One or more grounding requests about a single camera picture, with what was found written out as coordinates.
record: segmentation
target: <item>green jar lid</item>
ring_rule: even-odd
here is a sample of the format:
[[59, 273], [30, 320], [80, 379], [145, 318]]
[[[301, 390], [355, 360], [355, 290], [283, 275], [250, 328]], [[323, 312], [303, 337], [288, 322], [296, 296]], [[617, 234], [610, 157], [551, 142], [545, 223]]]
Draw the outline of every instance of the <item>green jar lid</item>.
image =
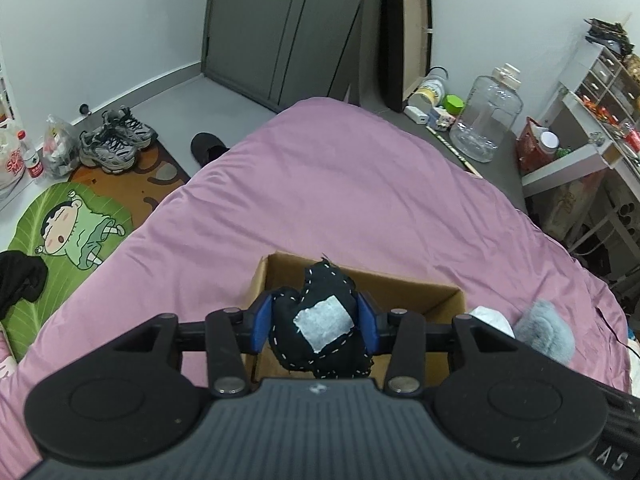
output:
[[442, 105], [444, 106], [444, 109], [451, 115], [459, 115], [462, 111], [462, 108], [465, 107], [465, 102], [457, 95], [452, 94], [444, 98], [444, 102]]

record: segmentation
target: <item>black shoe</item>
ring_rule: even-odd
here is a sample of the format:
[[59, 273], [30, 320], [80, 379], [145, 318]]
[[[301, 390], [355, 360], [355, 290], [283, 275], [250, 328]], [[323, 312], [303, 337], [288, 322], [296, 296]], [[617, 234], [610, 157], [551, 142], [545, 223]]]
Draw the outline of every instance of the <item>black shoe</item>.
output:
[[191, 139], [191, 153], [202, 168], [228, 151], [225, 143], [213, 134], [200, 133]]

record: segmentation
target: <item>gray sneaker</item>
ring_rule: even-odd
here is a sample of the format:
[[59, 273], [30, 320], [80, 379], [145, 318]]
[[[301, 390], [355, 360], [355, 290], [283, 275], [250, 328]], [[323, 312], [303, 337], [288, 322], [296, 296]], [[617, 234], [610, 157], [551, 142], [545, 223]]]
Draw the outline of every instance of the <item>gray sneaker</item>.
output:
[[100, 166], [105, 173], [119, 174], [133, 167], [137, 154], [113, 128], [100, 126], [80, 134], [80, 162], [89, 168]]
[[151, 126], [141, 123], [131, 114], [131, 110], [124, 106], [118, 111], [104, 112], [102, 120], [104, 124], [115, 128], [122, 140], [139, 150], [148, 148], [158, 138]]

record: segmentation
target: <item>baseboard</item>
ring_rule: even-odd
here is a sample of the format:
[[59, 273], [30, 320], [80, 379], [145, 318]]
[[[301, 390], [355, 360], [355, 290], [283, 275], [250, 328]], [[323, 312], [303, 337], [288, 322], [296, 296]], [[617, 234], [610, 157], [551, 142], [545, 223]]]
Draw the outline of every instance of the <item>baseboard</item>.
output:
[[130, 89], [124, 94], [121, 94], [111, 101], [101, 104], [99, 107], [91, 110], [91, 115], [79, 116], [75, 120], [71, 121], [71, 124], [78, 126], [78, 131], [81, 130], [93, 130], [102, 124], [102, 113], [105, 110], [118, 109], [121, 106], [127, 106], [133, 108], [136, 105], [151, 99], [153, 96], [159, 93], [173, 88], [176, 85], [184, 83], [189, 79], [200, 75], [200, 62], [185, 65], [176, 70], [172, 70], [165, 74], [162, 74], [156, 78], [145, 81], [144, 83]]

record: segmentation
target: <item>bed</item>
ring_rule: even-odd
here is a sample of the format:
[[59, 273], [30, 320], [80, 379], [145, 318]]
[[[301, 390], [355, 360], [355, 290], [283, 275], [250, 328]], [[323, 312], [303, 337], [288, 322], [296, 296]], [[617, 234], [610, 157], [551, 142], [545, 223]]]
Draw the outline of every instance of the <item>bed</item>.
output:
[[[22, 407], [46, 375], [161, 312], [202, 320], [240, 305], [260, 257], [286, 251], [454, 283], [468, 309], [513, 324], [536, 298], [574, 331], [571, 367], [629, 390], [625, 316], [606, 285], [489, 182], [425, 141], [315, 98], [272, 119], [161, 203], [49, 319], [0, 381], [0, 478], [38, 461]], [[205, 383], [204, 359], [183, 373]]]

